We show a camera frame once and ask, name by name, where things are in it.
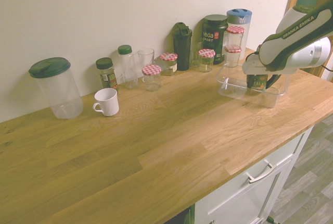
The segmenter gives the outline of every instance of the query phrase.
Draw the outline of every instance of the gingham jar lid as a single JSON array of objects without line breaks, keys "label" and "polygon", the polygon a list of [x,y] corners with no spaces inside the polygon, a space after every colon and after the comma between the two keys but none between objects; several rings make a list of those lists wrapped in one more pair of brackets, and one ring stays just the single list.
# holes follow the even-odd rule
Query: gingham jar lid
[{"label": "gingham jar lid", "polygon": [[204,48],[199,50],[199,55],[204,57],[204,58],[211,58],[215,56],[215,51],[210,48]]},{"label": "gingham jar lid", "polygon": [[149,64],[142,69],[142,74],[146,76],[154,76],[161,73],[161,67],[155,64]]},{"label": "gingham jar lid", "polygon": [[227,28],[227,32],[232,34],[242,34],[245,32],[245,29],[241,26],[230,26]]},{"label": "gingham jar lid", "polygon": [[175,61],[178,55],[176,53],[163,53],[160,57],[163,61]]},{"label": "gingham jar lid", "polygon": [[241,52],[241,48],[238,45],[229,45],[226,46],[225,51],[229,52],[229,53],[240,53]]}]

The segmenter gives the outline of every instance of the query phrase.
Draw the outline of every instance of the floor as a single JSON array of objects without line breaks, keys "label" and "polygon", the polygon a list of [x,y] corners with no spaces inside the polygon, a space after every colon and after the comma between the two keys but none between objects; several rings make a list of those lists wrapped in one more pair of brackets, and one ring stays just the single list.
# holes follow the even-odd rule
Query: floor
[{"label": "floor", "polygon": [[281,224],[333,224],[333,115],[312,130],[270,216]]}]

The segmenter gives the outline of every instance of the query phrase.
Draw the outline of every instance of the metal drawer handle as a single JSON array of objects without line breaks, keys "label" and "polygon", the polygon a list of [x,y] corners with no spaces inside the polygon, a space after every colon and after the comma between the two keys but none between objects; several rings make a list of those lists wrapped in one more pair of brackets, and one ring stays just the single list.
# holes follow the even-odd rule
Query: metal drawer handle
[{"label": "metal drawer handle", "polygon": [[272,173],[274,171],[274,169],[276,168],[276,165],[272,165],[272,164],[268,163],[268,167],[270,169],[267,170],[262,175],[258,176],[257,178],[253,178],[249,173],[246,173],[249,176],[249,179],[250,179],[249,183],[252,184],[254,182],[260,181],[261,179],[265,178],[266,176],[268,176],[270,173]]}]

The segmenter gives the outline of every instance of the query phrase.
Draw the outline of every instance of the green lid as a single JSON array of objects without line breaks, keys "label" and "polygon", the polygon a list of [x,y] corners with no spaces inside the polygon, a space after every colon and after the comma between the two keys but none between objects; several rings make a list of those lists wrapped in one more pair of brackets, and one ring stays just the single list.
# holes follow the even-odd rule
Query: green lid
[{"label": "green lid", "polygon": [[208,15],[204,17],[204,22],[211,25],[223,25],[227,23],[227,16],[225,15]]},{"label": "green lid", "polygon": [[127,55],[132,52],[132,47],[130,45],[121,45],[118,47],[118,53],[120,55]]},{"label": "green lid", "polygon": [[172,37],[187,39],[192,37],[192,30],[189,29],[183,22],[178,22],[172,27]]},{"label": "green lid", "polygon": [[29,69],[30,76],[34,78],[53,77],[65,72],[71,67],[70,62],[63,57],[52,57],[35,63]]},{"label": "green lid", "polygon": [[307,14],[309,13],[311,10],[314,9],[313,6],[311,5],[295,5],[293,6],[293,9],[300,12],[300,13],[304,13],[304,14]]},{"label": "green lid", "polygon": [[112,60],[109,57],[103,57],[96,61],[97,69],[108,69],[113,66]]}]

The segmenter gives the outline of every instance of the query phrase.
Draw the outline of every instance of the plastic tray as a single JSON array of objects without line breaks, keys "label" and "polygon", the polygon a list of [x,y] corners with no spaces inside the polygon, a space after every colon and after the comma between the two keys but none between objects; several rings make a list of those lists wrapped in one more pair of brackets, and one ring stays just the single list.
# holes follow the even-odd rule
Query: plastic tray
[{"label": "plastic tray", "polygon": [[273,108],[281,96],[287,93],[289,76],[282,74],[281,77],[265,91],[247,88],[246,74],[243,73],[242,65],[230,68],[223,65],[216,80],[221,84],[219,94],[222,96],[255,103],[264,107]]}]

